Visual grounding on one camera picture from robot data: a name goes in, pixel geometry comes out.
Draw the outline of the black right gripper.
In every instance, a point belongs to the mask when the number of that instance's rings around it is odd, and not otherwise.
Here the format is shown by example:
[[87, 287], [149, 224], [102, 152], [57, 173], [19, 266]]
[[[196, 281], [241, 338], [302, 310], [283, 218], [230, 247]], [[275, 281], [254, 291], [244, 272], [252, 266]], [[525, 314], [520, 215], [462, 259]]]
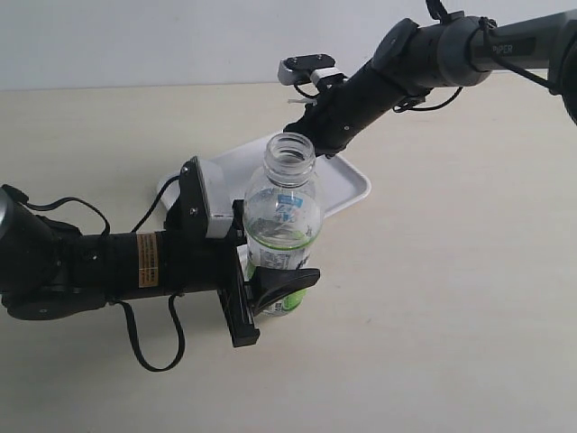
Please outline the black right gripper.
[[305, 105], [304, 114], [287, 124], [284, 131], [304, 135], [317, 156], [335, 156], [403, 99], [428, 94], [427, 87], [396, 71], [396, 67], [395, 62], [385, 65], [367, 61], [344, 83]]

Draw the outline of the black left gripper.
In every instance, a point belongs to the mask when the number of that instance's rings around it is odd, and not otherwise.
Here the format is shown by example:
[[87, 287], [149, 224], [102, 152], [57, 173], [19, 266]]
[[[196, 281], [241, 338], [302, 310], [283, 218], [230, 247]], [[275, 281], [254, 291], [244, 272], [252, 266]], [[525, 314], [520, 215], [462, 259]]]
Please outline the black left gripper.
[[153, 235], [151, 244], [159, 280], [121, 283], [111, 296], [122, 306], [131, 346], [140, 345], [136, 318], [129, 301], [166, 296], [169, 314], [178, 336], [178, 346], [186, 345], [185, 333], [175, 307], [175, 299], [187, 293], [216, 291], [233, 346], [254, 345], [260, 330], [253, 317], [260, 314], [281, 317], [295, 310], [307, 289], [320, 279], [317, 268], [280, 270], [256, 267], [249, 282], [244, 280], [237, 247], [247, 244], [243, 222], [244, 200], [233, 202], [234, 221], [226, 238], [190, 242], [182, 232], [167, 230]]

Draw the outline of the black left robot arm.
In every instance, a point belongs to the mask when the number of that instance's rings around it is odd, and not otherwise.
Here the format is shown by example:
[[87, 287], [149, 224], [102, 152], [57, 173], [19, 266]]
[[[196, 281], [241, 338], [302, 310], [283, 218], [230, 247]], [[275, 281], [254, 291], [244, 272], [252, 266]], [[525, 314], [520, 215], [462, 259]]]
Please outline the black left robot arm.
[[67, 318], [119, 305], [133, 349], [140, 346], [134, 299], [174, 301], [191, 292], [215, 291], [236, 347], [254, 345], [254, 318], [273, 302], [314, 286], [315, 268], [257, 268], [245, 277], [238, 247], [246, 241], [239, 219], [210, 237], [206, 219], [174, 206], [162, 230], [84, 235], [45, 216], [18, 189], [1, 189], [1, 303], [20, 320]]

